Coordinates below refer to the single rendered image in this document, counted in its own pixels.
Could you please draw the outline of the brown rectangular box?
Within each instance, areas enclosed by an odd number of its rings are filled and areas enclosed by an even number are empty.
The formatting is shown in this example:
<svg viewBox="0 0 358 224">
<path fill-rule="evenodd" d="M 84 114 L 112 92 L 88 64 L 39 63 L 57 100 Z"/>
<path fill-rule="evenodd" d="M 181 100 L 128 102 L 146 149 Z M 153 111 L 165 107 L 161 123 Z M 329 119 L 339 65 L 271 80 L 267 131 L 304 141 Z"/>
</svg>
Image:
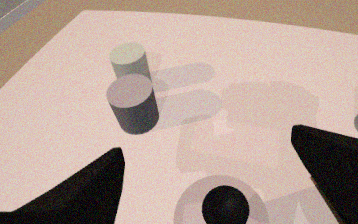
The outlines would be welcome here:
<svg viewBox="0 0 358 224">
<path fill-rule="evenodd" d="M 331 202 L 329 202 L 328 198 L 326 198 L 324 192 L 322 192 L 321 188 L 317 185 L 316 181 L 314 181 L 313 177 L 310 176 L 310 179 L 312 180 L 313 184 L 316 186 L 316 189 L 318 189 L 319 194 L 322 195 L 322 198 L 325 200 L 325 203 L 330 208 L 331 212 L 333 213 L 336 220 L 339 222 L 338 224 L 345 224 L 344 221 L 340 218 L 336 210 L 334 209 L 334 206 L 331 205 Z"/>
</svg>

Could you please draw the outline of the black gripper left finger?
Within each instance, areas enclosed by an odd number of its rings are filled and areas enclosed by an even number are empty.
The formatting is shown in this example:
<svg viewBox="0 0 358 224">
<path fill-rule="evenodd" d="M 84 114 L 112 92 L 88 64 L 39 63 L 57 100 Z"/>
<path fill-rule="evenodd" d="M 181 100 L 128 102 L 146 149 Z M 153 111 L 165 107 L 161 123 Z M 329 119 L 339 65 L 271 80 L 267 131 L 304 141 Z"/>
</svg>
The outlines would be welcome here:
<svg viewBox="0 0 358 224">
<path fill-rule="evenodd" d="M 15 211 L 0 224 L 115 224 L 125 160 L 113 147 L 63 182 Z"/>
</svg>

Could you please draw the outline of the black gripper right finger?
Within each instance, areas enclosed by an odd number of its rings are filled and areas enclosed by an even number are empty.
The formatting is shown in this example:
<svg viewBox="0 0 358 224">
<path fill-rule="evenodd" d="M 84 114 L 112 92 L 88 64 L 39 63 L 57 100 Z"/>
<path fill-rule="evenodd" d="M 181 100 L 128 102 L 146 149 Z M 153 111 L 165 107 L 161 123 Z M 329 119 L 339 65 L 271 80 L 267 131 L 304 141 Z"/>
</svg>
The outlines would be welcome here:
<svg viewBox="0 0 358 224">
<path fill-rule="evenodd" d="M 358 224 L 358 138 L 297 124 L 291 143 L 344 223 Z"/>
</svg>

